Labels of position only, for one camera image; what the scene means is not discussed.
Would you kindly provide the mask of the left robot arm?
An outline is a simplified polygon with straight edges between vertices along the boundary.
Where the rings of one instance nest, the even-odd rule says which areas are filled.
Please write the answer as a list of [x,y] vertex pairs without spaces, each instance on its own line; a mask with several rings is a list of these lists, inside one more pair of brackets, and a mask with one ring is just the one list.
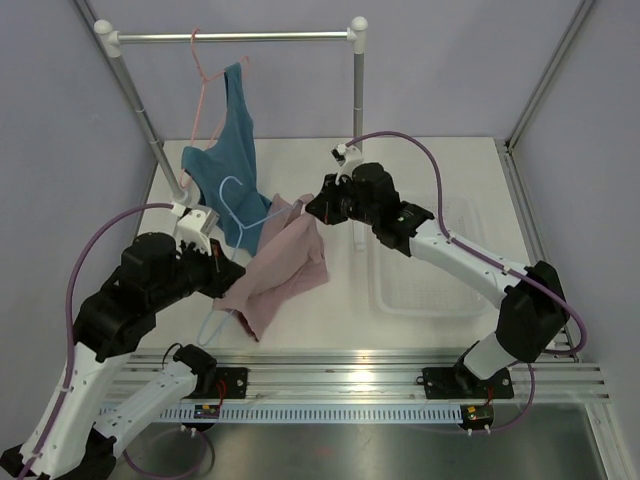
[[217,361],[199,347],[178,349],[143,388],[102,415],[113,380],[158,312],[194,294],[223,297],[245,273],[218,241],[207,252],[168,234],[138,236],[119,266],[81,305],[72,329],[72,358],[31,437],[7,449],[2,468],[16,479],[105,479],[128,445],[169,406],[222,392]]

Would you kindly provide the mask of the blue plastic hanger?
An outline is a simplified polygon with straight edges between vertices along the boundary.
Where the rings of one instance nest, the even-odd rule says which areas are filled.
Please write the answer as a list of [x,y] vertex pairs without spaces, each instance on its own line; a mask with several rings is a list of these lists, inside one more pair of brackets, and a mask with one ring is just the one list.
[[[235,244],[233,245],[233,248],[231,250],[231,260],[234,260],[236,258],[236,255],[238,253],[238,251],[240,250],[242,241],[244,239],[245,233],[247,231],[250,231],[254,228],[257,228],[258,226],[262,226],[264,225],[267,221],[269,221],[271,218],[275,218],[283,213],[288,213],[290,211],[292,211],[295,207],[297,207],[300,204],[299,200],[296,200],[293,204],[288,204],[286,207],[271,213],[271,214],[267,214],[265,215],[263,218],[250,223],[250,224],[245,224],[241,221],[241,219],[238,217],[238,215],[234,212],[234,210],[228,205],[226,199],[225,199],[225,194],[224,194],[224,189],[225,186],[227,185],[228,182],[232,181],[234,184],[237,184],[239,186],[242,186],[243,183],[235,176],[229,175],[227,177],[225,177],[222,181],[221,184],[219,186],[218,189],[218,195],[220,197],[220,201],[222,206],[224,207],[224,209],[227,211],[228,215],[230,216],[230,218],[234,221],[234,223],[237,226],[238,229],[238,237],[237,240],[235,242]],[[211,308],[211,310],[209,311],[209,313],[207,314],[207,316],[205,317],[205,319],[203,320],[199,332],[196,336],[196,343],[198,346],[200,347],[208,347],[212,341],[221,333],[223,327],[225,326],[225,324],[233,317],[236,316],[236,314],[238,313],[238,311],[236,309],[231,309],[231,310],[226,310],[226,314],[223,317],[223,319],[220,321],[220,323],[218,324],[218,326],[213,330],[213,332],[211,333],[211,335],[206,339],[203,340],[202,339],[202,335],[205,331],[205,328],[209,325],[210,321],[212,320],[214,314],[216,313],[216,310],[214,308]]]

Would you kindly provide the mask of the pink tank top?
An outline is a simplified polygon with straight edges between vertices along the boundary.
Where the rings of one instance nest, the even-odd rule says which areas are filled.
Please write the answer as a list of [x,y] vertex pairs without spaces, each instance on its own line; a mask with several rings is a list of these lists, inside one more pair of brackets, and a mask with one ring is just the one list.
[[245,275],[213,302],[215,311],[231,313],[255,341],[262,339],[287,300],[329,281],[317,220],[305,211],[313,199],[305,194],[289,203],[280,195],[273,197]]

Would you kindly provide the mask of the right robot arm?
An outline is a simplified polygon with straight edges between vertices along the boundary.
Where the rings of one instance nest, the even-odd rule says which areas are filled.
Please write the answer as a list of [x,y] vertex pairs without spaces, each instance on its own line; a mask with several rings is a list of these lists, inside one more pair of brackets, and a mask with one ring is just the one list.
[[430,398],[481,398],[496,392],[500,374],[515,363],[534,362],[569,319],[551,265],[508,266],[497,255],[457,239],[432,212],[402,200],[378,163],[363,163],[349,175],[326,175],[306,211],[326,225],[348,220],[368,225],[385,247],[444,270],[497,308],[492,333],[443,372],[424,373]]

